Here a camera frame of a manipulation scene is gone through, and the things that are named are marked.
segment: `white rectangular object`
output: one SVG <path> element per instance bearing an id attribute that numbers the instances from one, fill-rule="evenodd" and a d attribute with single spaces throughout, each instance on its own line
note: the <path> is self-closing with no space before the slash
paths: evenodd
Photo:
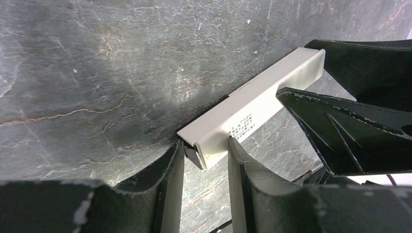
<path id="1" fill-rule="evenodd" d="M 202 167 L 211 168 L 227 155 L 230 135 L 242 142 L 283 107 L 279 89 L 306 89 L 321 77 L 324 62 L 325 50 L 297 48 L 177 134 L 196 147 Z"/>

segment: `gray table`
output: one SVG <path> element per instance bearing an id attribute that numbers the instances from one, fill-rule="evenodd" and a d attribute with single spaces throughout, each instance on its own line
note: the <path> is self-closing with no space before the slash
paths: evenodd
<path id="1" fill-rule="evenodd" d="M 129 177 L 174 131 L 312 39 L 405 39 L 412 0 L 0 2 L 0 179 Z M 325 75 L 310 87 L 350 96 Z M 282 110 L 243 142 L 292 180 L 320 165 Z M 228 221 L 227 161 L 186 161 L 181 232 Z"/>

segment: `black cable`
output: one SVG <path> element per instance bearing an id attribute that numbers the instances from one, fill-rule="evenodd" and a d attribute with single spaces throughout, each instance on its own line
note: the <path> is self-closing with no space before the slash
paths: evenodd
<path id="1" fill-rule="evenodd" d="M 389 178 L 389 180 L 392 183 L 392 186 L 398 186 L 395 182 L 395 179 L 390 175 L 390 174 L 386 174 L 386 176 Z"/>

